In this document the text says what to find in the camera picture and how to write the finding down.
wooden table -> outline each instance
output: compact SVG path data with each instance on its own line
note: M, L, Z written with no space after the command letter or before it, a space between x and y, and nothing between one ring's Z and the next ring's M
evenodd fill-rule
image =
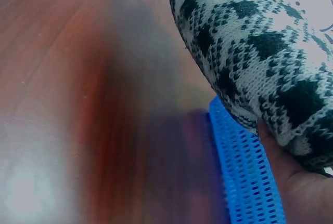
M224 223L168 0L0 0L0 89L1 224Z

